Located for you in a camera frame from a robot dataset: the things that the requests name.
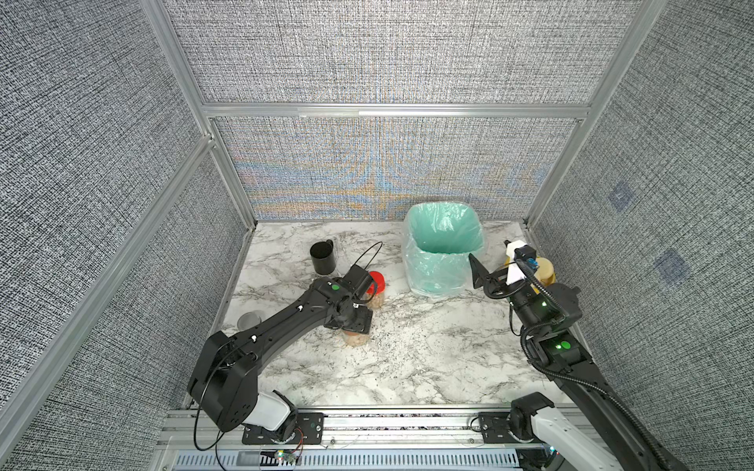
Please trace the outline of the black mug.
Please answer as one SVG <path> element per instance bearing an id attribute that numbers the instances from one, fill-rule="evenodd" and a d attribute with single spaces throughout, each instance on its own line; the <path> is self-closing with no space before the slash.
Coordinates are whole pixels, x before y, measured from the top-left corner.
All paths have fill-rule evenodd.
<path id="1" fill-rule="evenodd" d="M 317 275 L 329 276 L 337 269 L 333 239 L 318 241 L 310 247 L 309 256 Z"/>

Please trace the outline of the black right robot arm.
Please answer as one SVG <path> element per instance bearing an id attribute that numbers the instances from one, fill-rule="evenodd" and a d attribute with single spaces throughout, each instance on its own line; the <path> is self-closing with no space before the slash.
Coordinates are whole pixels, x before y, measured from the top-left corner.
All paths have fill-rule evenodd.
<path id="1" fill-rule="evenodd" d="M 469 257 L 471 280 L 490 299 L 506 300 L 518 317 L 520 347 L 528 364 L 555 383 L 582 412 L 596 443 L 567 423 L 541 392 L 514 400 L 507 429 L 519 443 L 550 445 L 576 470 L 683 470 L 683 464 L 638 419 L 608 384 L 587 348 L 569 331 L 582 316 L 578 288 L 544 284 L 536 276 L 536 251 L 524 245 L 490 272 Z"/>

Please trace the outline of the aluminium front rail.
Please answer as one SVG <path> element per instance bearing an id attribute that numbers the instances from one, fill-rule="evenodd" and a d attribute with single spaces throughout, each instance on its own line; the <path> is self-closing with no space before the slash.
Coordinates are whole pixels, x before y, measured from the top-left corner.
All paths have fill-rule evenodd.
<path id="1" fill-rule="evenodd" d="M 169 412 L 150 470 L 566 470 L 553 445 L 486 443 L 485 419 L 506 404 L 320 406 L 314 443 L 247 445 L 244 429 L 219 437 L 192 410 Z"/>

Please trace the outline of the yellow bamboo steamer basket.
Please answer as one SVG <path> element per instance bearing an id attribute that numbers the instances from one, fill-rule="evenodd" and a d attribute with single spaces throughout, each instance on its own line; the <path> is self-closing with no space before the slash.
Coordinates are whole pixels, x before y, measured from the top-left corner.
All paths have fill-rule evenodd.
<path id="1" fill-rule="evenodd" d="M 506 274 L 505 281 L 507 286 L 512 286 L 513 284 L 525 279 L 522 269 L 520 269 L 520 267 L 518 267 L 518 265 L 516 265 L 516 263 L 514 263 L 514 261 L 510 259 L 510 257 L 507 258 L 506 263 L 508 273 Z M 554 284 L 556 275 L 552 262 L 547 258 L 537 257 L 536 263 L 537 267 L 534 270 L 535 278 L 546 287 Z"/>

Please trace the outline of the orange lid peanut jar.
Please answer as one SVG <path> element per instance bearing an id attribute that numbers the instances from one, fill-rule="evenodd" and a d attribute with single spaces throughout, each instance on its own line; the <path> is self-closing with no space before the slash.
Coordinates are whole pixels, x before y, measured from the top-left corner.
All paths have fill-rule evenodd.
<path id="1" fill-rule="evenodd" d="M 371 339 L 371 335 L 355 333 L 350 331 L 343 331 L 344 342 L 349 347 L 362 347 L 366 345 Z"/>

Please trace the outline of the red lid peanut jar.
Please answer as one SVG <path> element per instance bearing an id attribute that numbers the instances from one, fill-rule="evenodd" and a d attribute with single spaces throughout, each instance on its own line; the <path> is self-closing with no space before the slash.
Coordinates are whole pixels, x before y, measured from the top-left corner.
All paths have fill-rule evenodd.
<path id="1" fill-rule="evenodd" d="M 369 275 L 372 278 L 372 284 L 366 293 L 367 307 L 371 310 L 377 310 L 384 304 L 386 281 L 378 271 L 370 271 Z"/>

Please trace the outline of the small silver lid jar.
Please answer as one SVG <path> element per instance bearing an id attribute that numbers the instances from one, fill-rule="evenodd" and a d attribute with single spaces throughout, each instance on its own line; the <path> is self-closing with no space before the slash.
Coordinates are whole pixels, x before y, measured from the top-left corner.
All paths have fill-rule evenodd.
<path id="1" fill-rule="evenodd" d="M 242 314 L 237 321 L 239 331 L 245 331 L 258 326 L 262 322 L 262 316 L 259 311 L 250 311 Z"/>

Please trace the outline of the green trash bin with liner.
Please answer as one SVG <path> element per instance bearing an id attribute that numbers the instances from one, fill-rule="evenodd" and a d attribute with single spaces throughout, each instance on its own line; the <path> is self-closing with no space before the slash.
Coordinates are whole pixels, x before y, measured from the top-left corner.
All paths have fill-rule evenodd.
<path id="1" fill-rule="evenodd" d="M 428 298 L 453 298 L 471 285 L 469 257 L 485 253 L 474 209 L 453 201 L 425 202 L 406 214 L 402 257 L 408 286 Z"/>

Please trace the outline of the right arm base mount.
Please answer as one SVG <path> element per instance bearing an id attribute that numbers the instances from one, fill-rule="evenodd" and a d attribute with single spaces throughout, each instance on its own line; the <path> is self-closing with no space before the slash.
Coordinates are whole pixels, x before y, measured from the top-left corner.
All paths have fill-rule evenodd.
<path id="1" fill-rule="evenodd" d="M 477 415 L 479 433 L 485 445 L 527 444 L 530 439 L 520 439 L 509 424 L 508 412 L 482 412 Z"/>

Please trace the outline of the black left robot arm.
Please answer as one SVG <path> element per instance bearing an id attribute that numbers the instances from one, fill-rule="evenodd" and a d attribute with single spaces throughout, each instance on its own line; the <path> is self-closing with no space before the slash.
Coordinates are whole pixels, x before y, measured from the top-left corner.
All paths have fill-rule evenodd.
<path id="1" fill-rule="evenodd" d="M 315 279 L 292 304 L 254 327 L 231 337 L 216 332 L 203 345 L 188 393 L 222 433 L 251 426 L 288 438 L 298 410 L 280 392 L 261 392 L 260 373 L 318 327 L 368 334 L 373 312 L 365 296 L 373 285 L 370 273 L 353 265 L 341 278 Z"/>

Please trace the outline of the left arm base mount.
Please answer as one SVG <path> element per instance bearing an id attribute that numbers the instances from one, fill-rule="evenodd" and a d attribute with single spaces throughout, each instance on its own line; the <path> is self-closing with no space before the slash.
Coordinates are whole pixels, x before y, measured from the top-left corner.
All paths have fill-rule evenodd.
<path id="1" fill-rule="evenodd" d="M 320 445 L 325 415 L 319 412 L 297 412 L 273 430 L 261 426 L 243 427 L 243 445 Z"/>

